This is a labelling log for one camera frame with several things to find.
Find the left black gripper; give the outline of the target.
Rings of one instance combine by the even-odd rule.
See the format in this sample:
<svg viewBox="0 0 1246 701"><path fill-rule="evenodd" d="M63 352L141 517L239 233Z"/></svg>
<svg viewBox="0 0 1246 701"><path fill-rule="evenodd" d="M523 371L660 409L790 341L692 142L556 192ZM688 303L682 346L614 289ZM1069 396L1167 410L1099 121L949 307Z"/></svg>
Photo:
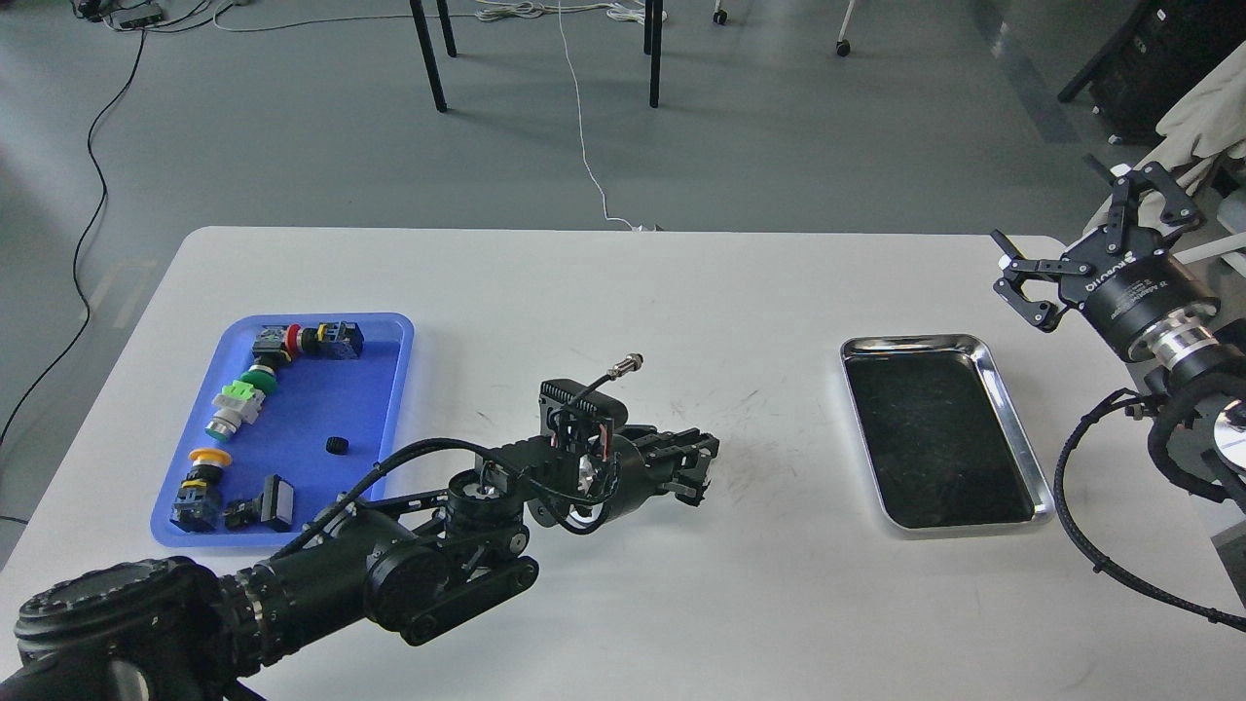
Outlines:
<svg viewBox="0 0 1246 701"><path fill-rule="evenodd" d="M664 493L701 506L711 487L715 435L628 425L623 403L573 379L542 382L538 408L538 435L506 447L516 522L532 515L541 527L589 535Z"/></svg>

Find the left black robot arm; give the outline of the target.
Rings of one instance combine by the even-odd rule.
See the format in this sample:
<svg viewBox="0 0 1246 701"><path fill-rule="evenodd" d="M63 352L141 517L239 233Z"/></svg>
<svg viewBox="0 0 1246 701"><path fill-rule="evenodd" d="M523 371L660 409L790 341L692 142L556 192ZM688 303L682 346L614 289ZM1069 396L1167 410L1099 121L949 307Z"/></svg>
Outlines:
<svg viewBox="0 0 1246 701"><path fill-rule="evenodd" d="M630 425L623 403L569 379L545 382L540 403L541 430L521 442L405 445L231 575L169 557L31 596L2 697L254 700L245 676L364 618L419 646L530 590L530 515L589 535L649 498L703 501L716 436Z"/></svg>

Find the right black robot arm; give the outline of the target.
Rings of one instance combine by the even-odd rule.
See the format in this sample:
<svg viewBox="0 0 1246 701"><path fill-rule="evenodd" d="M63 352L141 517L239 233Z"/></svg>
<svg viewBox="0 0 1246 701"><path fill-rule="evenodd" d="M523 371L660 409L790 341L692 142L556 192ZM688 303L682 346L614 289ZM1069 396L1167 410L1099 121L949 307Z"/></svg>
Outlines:
<svg viewBox="0 0 1246 701"><path fill-rule="evenodd" d="M1065 440L1054 474L1057 515L1095 572L1169 608L1242 630L1242 616L1187 601L1113 562L1069 510L1068 459L1087 431L1118 410L1153 418L1148 456L1169 483L1216 504L1244 506L1244 452L1231 447L1231 437L1244 433L1244 322L1212 331L1220 299L1172 254L1184 232L1201 227L1202 213L1156 161L1111 181L1105 223L1055 259L1023 256L1002 232L991 235L1003 253L994 293L1032 327L1053 332L1064 314L1077 313L1121 362L1156 362L1148 390L1113 391Z"/></svg>

